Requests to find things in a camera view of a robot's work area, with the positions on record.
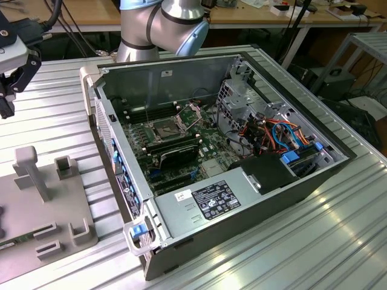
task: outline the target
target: power supply label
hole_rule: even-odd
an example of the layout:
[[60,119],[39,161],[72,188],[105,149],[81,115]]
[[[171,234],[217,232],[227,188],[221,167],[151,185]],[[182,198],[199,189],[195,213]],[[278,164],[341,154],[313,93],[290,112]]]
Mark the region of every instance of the power supply label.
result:
[[140,203],[138,198],[134,196],[134,192],[131,189],[130,184],[125,181],[124,174],[116,175],[115,178],[120,186],[122,195],[125,198],[125,201],[128,204],[128,207],[133,215],[133,217],[137,218],[140,216]]
[[241,206],[224,180],[192,192],[192,196],[209,221]]

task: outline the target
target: gray block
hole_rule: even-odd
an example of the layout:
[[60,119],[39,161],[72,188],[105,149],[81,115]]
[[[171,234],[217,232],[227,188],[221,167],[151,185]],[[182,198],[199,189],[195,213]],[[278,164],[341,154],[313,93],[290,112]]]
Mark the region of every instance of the gray block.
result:
[[45,237],[52,236],[60,232],[60,227],[57,226],[56,222],[52,222],[50,224],[43,225],[39,228],[34,228],[34,238],[37,240],[44,239]]
[[[71,159],[71,162],[75,163],[74,168],[77,169],[76,160]],[[51,200],[49,202],[42,203],[35,186],[19,190],[14,182],[14,179],[18,178],[17,174],[0,177],[0,206],[4,209],[4,213],[0,215],[0,228],[5,230],[5,236],[0,237],[0,243],[53,222],[61,230],[43,240],[32,237],[23,244],[1,250],[0,284],[82,251],[95,245],[98,241],[80,175],[59,180],[53,163],[40,167],[39,172],[50,191]],[[83,226],[83,218],[87,219],[93,236],[88,242],[74,246],[68,232],[68,223],[72,223],[74,228],[77,228]],[[44,260],[37,259],[35,248],[53,240],[60,241],[63,251]]]
[[78,170],[76,170],[75,165],[72,164],[69,156],[55,158],[54,165],[56,172],[58,173],[59,180],[70,178],[78,174]]
[[[3,207],[0,207],[0,216],[3,212],[4,212]],[[5,231],[1,228],[1,223],[0,223],[0,239],[2,239],[3,237],[5,237]]]
[[28,189],[31,186],[34,186],[34,182],[32,181],[29,175],[18,177],[14,179],[14,182],[19,187],[20,190]]
[[45,245],[35,248],[35,251],[36,257],[39,260],[44,260],[48,257],[61,253],[63,251],[63,248],[59,240],[55,240],[53,242],[46,243]]
[[79,231],[78,228],[74,229],[71,223],[68,224],[68,230],[70,231],[70,238],[71,240],[73,240],[73,244],[75,246],[79,246],[83,243],[86,243],[93,237],[90,231],[89,225],[87,223],[87,220],[85,218],[83,219],[83,225],[84,225],[84,230]]
[[23,176],[28,174],[27,170],[24,167],[20,167],[17,164],[12,164],[12,167],[18,176]]
[[26,169],[30,175],[34,185],[36,186],[43,202],[50,200],[46,183],[43,180],[41,173],[36,167],[37,153],[34,146],[27,146],[15,149],[16,165]]

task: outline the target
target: gray bracket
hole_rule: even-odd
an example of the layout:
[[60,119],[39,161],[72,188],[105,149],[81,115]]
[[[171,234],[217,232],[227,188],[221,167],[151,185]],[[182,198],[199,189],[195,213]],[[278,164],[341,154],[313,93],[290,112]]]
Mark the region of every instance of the gray bracket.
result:
[[48,257],[61,253],[63,251],[63,248],[59,240],[55,240],[53,242],[46,243],[45,245],[35,248],[35,251],[36,257],[39,260],[44,260]]
[[[50,200],[48,195],[48,189],[46,183],[44,182],[41,173],[36,167],[37,163],[37,153],[34,146],[27,146],[23,148],[15,149],[15,161],[16,164],[13,166],[16,174],[22,174],[27,171],[30,179],[33,184],[36,186],[43,202]],[[20,190],[26,189],[26,186],[30,183],[30,180],[25,177],[20,177],[15,179],[16,185],[18,185]]]
[[53,234],[60,232],[60,228],[57,226],[56,222],[52,222],[50,224],[43,225],[39,228],[34,228],[34,238],[37,240],[44,239],[45,237],[49,237]]
[[93,234],[90,231],[89,225],[87,223],[87,220],[83,219],[84,224],[84,231],[79,232],[77,229],[74,230],[73,225],[71,223],[68,224],[68,230],[70,231],[70,238],[73,240],[73,244],[75,246],[79,246],[83,243],[88,242],[92,237]]
[[[0,206],[0,216],[3,214],[4,209],[2,206]],[[1,228],[1,223],[0,223],[0,239],[5,237],[5,231]]]
[[55,158],[54,164],[59,180],[67,179],[78,174],[76,165],[72,164],[69,156]]

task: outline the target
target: white sticker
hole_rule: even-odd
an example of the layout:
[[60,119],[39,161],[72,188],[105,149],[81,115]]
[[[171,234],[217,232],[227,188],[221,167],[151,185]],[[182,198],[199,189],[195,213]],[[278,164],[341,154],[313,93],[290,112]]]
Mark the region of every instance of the white sticker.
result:
[[162,71],[161,77],[172,77],[172,71]]
[[14,245],[15,245],[14,242],[7,243],[7,244],[5,244],[5,245],[3,245],[3,246],[0,246],[0,250],[6,249],[6,248],[8,248],[8,247],[12,247],[12,246],[14,246]]
[[175,193],[175,197],[177,201],[183,201],[187,198],[191,198],[192,197],[191,190],[187,189],[187,190],[183,190],[182,192]]

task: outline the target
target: aluminum table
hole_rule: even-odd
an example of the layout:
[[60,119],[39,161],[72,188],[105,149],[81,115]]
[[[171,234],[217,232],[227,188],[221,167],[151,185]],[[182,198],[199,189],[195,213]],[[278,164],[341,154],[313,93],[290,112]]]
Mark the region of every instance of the aluminum table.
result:
[[[385,65],[387,64],[387,33],[350,33],[346,36],[339,49],[334,53],[333,57],[329,61],[328,65],[324,68],[318,79],[313,84],[312,88],[310,89],[311,92],[315,93],[319,90],[321,84],[333,69],[333,66],[339,61],[339,59],[351,44],[356,45],[357,49],[343,66],[344,70],[350,70],[350,67],[352,67],[353,63],[359,57],[362,51],[370,54],[373,58],[379,60]],[[377,88],[380,85],[383,85],[386,81],[386,77],[382,78],[377,85]]]
[[[13,149],[32,144],[38,165],[69,154],[78,161],[100,238],[98,244],[22,275],[0,289],[386,289],[386,158],[350,129],[263,51],[247,51],[358,155],[306,200],[153,281],[126,246],[123,222],[86,120],[79,68],[109,58],[47,62],[16,115],[0,120],[0,174]],[[171,57],[162,53],[161,57]],[[257,83],[263,92],[270,90]]]

